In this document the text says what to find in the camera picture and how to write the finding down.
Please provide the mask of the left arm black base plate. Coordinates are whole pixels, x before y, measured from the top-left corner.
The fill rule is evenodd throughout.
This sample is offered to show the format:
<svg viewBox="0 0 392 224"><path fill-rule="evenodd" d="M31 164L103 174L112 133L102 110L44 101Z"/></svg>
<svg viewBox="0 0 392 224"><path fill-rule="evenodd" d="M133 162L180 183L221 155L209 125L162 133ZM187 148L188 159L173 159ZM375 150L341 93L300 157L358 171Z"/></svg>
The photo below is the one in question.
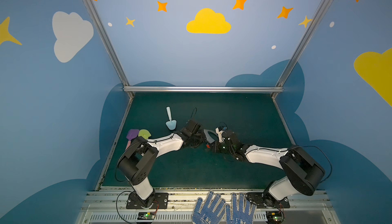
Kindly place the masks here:
<svg viewBox="0 0 392 224"><path fill-rule="evenodd" d="M128 196L126 209L167 209L168 193L153 192L146 200L142 200L134 191Z"/></svg>

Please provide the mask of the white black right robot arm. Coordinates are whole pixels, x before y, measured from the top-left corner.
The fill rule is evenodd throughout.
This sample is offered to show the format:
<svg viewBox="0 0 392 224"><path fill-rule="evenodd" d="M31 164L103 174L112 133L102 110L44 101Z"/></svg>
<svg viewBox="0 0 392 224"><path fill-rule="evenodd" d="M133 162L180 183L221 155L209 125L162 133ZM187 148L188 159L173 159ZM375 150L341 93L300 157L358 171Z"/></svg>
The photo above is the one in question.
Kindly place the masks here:
<svg viewBox="0 0 392 224"><path fill-rule="evenodd" d="M214 152L231 155L235 160L264 164L279 168L285 176L269 183L262 193L248 196L248 200L261 208L286 206L287 197L300 193L312 196L323 181L324 168L301 146L268 148L243 144L232 131L205 130L207 147Z"/></svg>

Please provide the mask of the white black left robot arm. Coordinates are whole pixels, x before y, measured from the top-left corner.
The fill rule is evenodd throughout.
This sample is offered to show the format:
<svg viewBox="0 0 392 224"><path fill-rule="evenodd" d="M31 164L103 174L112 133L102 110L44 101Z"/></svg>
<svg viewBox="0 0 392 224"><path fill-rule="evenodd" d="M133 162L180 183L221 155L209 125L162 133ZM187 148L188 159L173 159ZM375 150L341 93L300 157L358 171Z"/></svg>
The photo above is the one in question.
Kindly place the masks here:
<svg viewBox="0 0 392 224"><path fill-rule="evenodd" d="M133 188L131 200L142 208L153 205L155 190L148 179L156 159L169 152L185 147L198 147L206 142L203 126L190 119L186 126L166 137L145 139L135 138L119 158L117 169L125 176Z"/></svg>

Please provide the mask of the grey perforated metal ring plate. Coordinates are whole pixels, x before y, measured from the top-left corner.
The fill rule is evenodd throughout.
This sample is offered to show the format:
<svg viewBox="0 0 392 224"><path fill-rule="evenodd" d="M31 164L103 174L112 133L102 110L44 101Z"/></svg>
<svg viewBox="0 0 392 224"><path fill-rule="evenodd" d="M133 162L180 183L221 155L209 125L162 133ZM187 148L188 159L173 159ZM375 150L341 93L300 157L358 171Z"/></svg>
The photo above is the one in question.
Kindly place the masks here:
<svg viewBox="0 0 392 224"><path fill-rule="evenodd" d="M213 131L213 130L204 129L204 134L205 134L205 137L206 137L206 141L209 144L212 144L215 141L219 140L217 133L215 131Z"/></svg>

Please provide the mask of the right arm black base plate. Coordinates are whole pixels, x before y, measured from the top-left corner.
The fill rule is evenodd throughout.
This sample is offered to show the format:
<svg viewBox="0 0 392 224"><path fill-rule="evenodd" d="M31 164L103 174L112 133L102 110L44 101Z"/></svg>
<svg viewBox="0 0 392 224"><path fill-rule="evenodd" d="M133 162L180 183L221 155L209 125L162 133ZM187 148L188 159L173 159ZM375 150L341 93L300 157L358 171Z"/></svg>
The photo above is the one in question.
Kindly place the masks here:
<svg viewBox="0 0 392 224"><path fill-rule="evenodd" d="M290 208L288 199L285 197L282 200L276 200L269 193L264 192L248 192L246 193L246 199L257 208L267 209L281 209Z"/></svg>

